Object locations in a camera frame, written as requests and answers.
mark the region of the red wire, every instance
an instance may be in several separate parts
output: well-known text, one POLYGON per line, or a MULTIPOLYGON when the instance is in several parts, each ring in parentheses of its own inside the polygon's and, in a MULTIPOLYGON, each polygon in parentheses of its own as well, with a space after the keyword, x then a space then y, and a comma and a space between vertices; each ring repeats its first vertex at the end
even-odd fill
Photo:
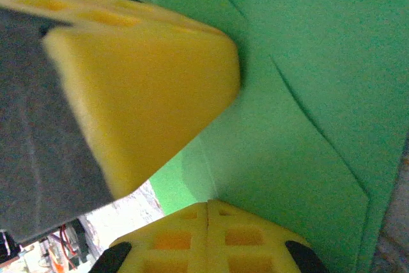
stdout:
POLYGON ((75 256, 77 253, 74 252, 74 250, 73 250, 73 248, 72 248, 72 246, 70 244, 70 241, 68 239, 68 236, 66 235, 66 232, 65 232, 66 226, 65 226, 65 224, 62 227, 63 227, 63 235, 65 237, 65 242, 67 243, 68 249, 70 250, 71 254, 73 254, 73 256, 75 256))
POLYGON ((63 253, 64 253, 65 258, 68 260, 71 267, 74 270, 77 270, 77 267, 72 263, 71 259, 69 259, 68 255, 66 254, 66 251, 65 251, 64 240, 63 240, 63 228, 64 227, 65 227, 65 225, 62 225, 62 227, 59 229, 59 239, 61 240, 61 247, 63 248, 63 253))

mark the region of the gray surface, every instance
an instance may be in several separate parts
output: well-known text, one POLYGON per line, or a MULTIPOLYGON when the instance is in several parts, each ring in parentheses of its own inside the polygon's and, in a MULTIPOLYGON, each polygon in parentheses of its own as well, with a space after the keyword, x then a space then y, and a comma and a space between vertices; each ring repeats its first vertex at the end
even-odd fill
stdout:
POLYGON ((112 197, 38 28, 6 28, 2 17, 0 12, 0 228, 23 242, 112 197))
POLYGON ((409 273, 409 138, 376 246, 372 272, 409 273))
POLYGON ((149 180, 131 195, 94 210, 79 219, 89 246, 98 258, 117 238, 164 216, 149 180))

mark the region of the square hole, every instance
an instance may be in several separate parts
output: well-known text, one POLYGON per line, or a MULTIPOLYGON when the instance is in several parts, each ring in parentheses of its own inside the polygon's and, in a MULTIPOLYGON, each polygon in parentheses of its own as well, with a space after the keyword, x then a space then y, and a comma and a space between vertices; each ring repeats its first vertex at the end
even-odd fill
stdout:
POLYGON ((154 249, 190 249, 192 235, 188 231, 167 231, 155 238, 154 249))
POLYGON ((267 256, 233 256, 228 262, 230 273, 274 273, 271 258, 267 256))
POLYGON ((60 0, 19 0, 18 3, 50 11, 61 11, 70 7, 60 0))
POLYGON ((131 27, 139 22, 131 16, 118 15, 110 11, 93 10, 78 14, 78 17, 92 22, 99 22, 100 24, 110 26, 126 26, 131 27))
POLYGON ((261 231, 248 227, 227 230, 225 241, 227 246, 260 246, 264 243, 261 231))
POLYGON ((187 261, 180 260, 146 260, 143 273, 187 273, 187 261))

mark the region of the green foam sheet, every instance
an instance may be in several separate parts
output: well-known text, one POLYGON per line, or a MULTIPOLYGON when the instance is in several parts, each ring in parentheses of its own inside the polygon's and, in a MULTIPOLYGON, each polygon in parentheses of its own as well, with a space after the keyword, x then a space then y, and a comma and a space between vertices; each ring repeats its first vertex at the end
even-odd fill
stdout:
POLYGON ((219 198, 367 272, 408 124, 407 0, 143 0, 238 45, 235 103, 151 178, 170 214, 219 198))

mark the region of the gray panel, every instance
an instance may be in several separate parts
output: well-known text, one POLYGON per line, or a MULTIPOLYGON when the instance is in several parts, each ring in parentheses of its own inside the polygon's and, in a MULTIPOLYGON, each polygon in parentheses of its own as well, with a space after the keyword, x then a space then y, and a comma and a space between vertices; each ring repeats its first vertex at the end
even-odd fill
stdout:
POLYGON ((0 10, 0 228, 17 242, 112 201, 42 50, 59 23, 27 16, 0 10))

